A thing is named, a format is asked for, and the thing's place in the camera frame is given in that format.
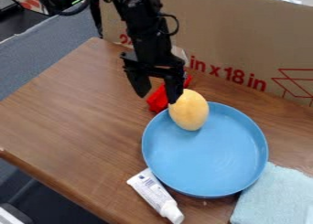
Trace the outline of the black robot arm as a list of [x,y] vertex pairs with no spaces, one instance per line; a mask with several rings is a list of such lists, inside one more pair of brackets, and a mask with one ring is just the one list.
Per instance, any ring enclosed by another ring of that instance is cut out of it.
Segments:
[[[39,0],[51,15],[73,16],[81,13],[93,0]],[[121,54],[123,70],[135,93],[145,97],[152,89],[150,77],[165,81],[166,97],[176,103],[184,92],[185,60],[172,52],[172,39],[178,32],[170,32],[162,12],[161,0],[103,0],[113,3],[121,20],[127,26],[127,36],[134,49]]]

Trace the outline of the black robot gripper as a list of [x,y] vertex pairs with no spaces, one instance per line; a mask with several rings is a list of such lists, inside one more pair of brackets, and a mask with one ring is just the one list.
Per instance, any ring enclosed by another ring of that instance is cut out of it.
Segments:
[[137,95],[144,98],[152,89],[150,77],[162,78],[168,102],[174,104],[184,92],[185,61],[172,52],[168,22],[158,16],[150,25],[138,20],[127,26],[134,50],[123,52],[123,69]]

